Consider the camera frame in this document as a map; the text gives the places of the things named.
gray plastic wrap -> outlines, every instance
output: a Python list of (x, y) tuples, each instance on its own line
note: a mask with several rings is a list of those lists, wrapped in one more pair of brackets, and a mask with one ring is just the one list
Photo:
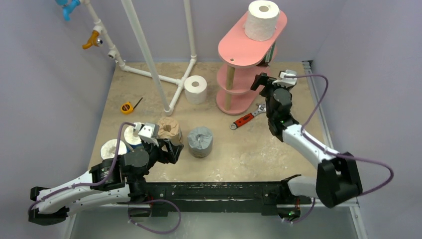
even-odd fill
[(207, 157), (212, 150), (213, 135), (207, 127), (197, 127), (188, 134), (189, 152), (196, 158)]

tape measure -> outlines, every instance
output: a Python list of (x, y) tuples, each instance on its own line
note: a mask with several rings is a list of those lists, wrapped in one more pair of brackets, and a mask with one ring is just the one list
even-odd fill
[(133, 112), (133, 110), (138, 106), (139, 102), (141, 102), (141, 100), (143, 99), (143, 97), (138, 101), (138, 103), (135, 104), (135, 106), (132, 106), (132, 104), (130, 103), (130, 101), (124, 103), (121, 107), (120, 107), (120, 111), (127, 115)]

brown paper wrapped roll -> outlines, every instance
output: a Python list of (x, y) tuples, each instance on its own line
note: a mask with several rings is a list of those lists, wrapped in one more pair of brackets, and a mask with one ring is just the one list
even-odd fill
[(177, 120), (165, 117), (160, 119), (157, 124), (160, 126), (158, 130), (160, 138), (168, 138), (174, 145), (182, 144), (182, 131)]

pink shelf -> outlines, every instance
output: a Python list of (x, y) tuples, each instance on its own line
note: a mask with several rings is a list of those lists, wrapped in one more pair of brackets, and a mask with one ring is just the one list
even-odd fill
[(227, 93), (231, 95), (243, 95), (250, 91), (250, 87), (255, 80), (255, 75), (259, 75), (261, 72), (270, 74), (270, 68), (264, 66), (236, 68), (236, 70), (234, 70), (233, 88), (231, 90), (227, 90), (225, 87), (225, 83), (227, 81), (227, 65), (223, 64), (218, 70), (217, 82)]
[(255, 41), (245, 34), (243, 25), (246, 22), (246, 17), (247, 13), (237, 21), (218, 44), (220, 58), (229, 66), (235, 68), (256, 66), (287, 24), (286, 15), (280, 11), (273, 36), (266, 41)]
[(243, 95), (232, 95), (231, 105), (229, 110), (224, 109), (225, 90), (221, 89), (217, 93), (217, 106), (218, 108), (228, 115), (239, 115), (248, 110), (249, 106), (255, 100), (256, 96), (262, 90), (263, 86), (260, 86), (256, 91), (249, 91)]

wrench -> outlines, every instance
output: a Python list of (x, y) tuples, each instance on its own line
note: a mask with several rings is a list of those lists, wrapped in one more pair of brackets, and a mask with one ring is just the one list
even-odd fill
[(256, 104), (256, 105), (258, 106), (258, 109), (257, 110), (255, 110), (254, 112), (249, 113), (249, 114), (243, 116), (242, 118), (236, 120), (235, 122), (233, 122), (230, 125), (230, 129), (235, 130), (235, 129), (241, 127), (242, 125), (248, 123), (251, 119), (253, 119), (255, 116), (259, 115), (260, 113), (267, 112), (267, 108), (266, 108), (265, 103), (263, 103), (263, 104)]

